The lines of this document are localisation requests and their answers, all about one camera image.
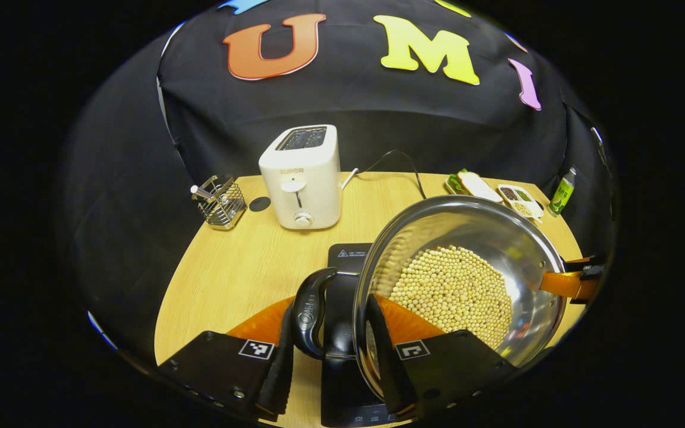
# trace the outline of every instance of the black cable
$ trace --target black cable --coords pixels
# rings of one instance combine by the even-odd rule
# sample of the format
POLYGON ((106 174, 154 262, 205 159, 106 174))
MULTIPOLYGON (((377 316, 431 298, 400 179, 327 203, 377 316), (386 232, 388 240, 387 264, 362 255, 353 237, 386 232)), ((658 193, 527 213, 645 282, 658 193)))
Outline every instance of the black cable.
POLYGON ((414 171, 414 175, 416 176, 416 182, 419 185, 419 192, 422 194, 422 199, 427 199, 427 197, 425 196, 425 191, 424 191, 424 189, 422 189, 422 182, 419 179, 419 173, 416 171, 416 165, 414 165, 414 160, 411 159, 411 156, 408 156, 407 154, 405 154, 404 152, 402 152, 400 150, 391 150, 391 151, 387 152, 386 154, 382 155, 377 160, 377 162, 373 163, 372 166, 370 166, 369 168, 366 168, 364 171, 358 171, 354 175, 359 175, 362 172, 369 171, 370 169, 377 166, 377 163, 380 163, 380 161, 382 161, 384 158, 388 157, 388 155, 390 155, 392 153, 400 153, 400 154, 404 155, 409 160, 409 162, 411 163, 411 170, 414 171))

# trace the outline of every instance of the green bottle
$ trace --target green bottle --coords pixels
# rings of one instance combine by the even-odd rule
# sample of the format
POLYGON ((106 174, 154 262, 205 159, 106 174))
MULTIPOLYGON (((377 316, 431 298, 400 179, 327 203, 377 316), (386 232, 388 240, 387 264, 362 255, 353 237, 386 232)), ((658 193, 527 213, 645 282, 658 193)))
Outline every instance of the green bottle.
POLYGON ((562 213, 563 208, 570 200, 570 195, 573 194, 573 190, 576 187, 576 168, 571 167, 570 171, 563 176, 562 181, 560 181, 560 186, 557 187, 557 192, 554 193, 554 197, 551 199, 549 208, 551 212, 556 215, 562 213))

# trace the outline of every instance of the orange letter u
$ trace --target orange letter u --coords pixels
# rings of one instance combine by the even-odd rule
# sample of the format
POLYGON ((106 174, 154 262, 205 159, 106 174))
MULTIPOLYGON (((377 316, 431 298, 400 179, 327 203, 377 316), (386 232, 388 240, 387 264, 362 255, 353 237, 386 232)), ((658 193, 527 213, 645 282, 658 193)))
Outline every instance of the orange letter u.
POLYGON ((305 14, 289 17, 283 25, 293 28, 293 51, 277 59, 264 59, 260 54, 260 38, 268 32, 269 24, 248 27, 224 39, 229 45, 229 73, 244 80, 260 80, 286 75, 307 66, 319 50, 318 25, 324 14, 305 14))

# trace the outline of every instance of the power cord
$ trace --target power cord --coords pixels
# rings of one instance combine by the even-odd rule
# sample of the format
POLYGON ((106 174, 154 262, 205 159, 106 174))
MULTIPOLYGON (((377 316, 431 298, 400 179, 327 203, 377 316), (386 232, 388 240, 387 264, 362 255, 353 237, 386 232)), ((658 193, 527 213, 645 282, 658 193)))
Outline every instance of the power cord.
POLYGON ((414 171, 414 175, 416 176, 416 184, 419 185, 419 192, 422 194, 422 199, 427 199, 427 197, 425 196, 425 191, 424 191, 424 189, 422 189, 422 181, 419 179, 419 173, 416 171, 416 165, 414 165, 414 160, 411 159, 411 156, 408 156, 407 154, 405 154, 404 152, 402 152, 400 150, 391 150, 391 151, 387 152, 386 154, 382 155, 377 160, 377 162, 373 163, 372 166, 370 166, 369 168, 366 168, 364 171, 356 171, 356 170, 358 170, 358 168, 354 169, 353 173, 350 174, 350 176, 348 177, 347 180, 345 180, 345 183, 342 186, 345 187, 345 185, 348 184, 348 180, 350 180, 352 176, 359 175, 362 172, 369 171, 370 169, 377 166, 377 163, 380 163, 384 158, 388 157, 389 155, 391 155, 393 153, 398 153, 398 154, 404 155, 409 160, 409 162, 411 163, 411 170, 414 171))

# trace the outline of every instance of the yellow letter m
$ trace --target yellow letter m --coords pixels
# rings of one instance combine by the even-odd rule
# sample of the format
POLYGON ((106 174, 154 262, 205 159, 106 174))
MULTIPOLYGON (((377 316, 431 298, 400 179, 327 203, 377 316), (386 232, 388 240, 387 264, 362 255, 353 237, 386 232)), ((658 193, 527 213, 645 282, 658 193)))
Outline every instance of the yellow letter m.
POLYGON ((479 84, 480 79, 472 68, 472 60, 467 51, 470 42, 458 34, 440 30, 430 40, 424 33, 401 17, 377 15, 375 21, 384 25, 388 33, 388 56, 382 57, 382 65, 400 70, 416 70, 419 63, 411 57, 411 52, 422 60, 427 71, 435 73, 443 58, 448 58, 448 65, 443 73, 449 78, 469 84, 479 84))

